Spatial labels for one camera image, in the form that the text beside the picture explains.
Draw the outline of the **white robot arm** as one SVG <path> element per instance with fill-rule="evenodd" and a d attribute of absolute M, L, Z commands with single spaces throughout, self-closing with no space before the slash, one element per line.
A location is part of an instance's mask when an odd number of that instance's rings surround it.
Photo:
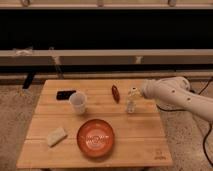
<path fill-rule="evenodd" d="M 190 83 L 184 77 L 146 80 L 140 89 L 132 87 L 127 95 L 127 105 L 139 98 L 156 99 L 176 105 L 213 123 L 213 98 L 190 92 Z"/>

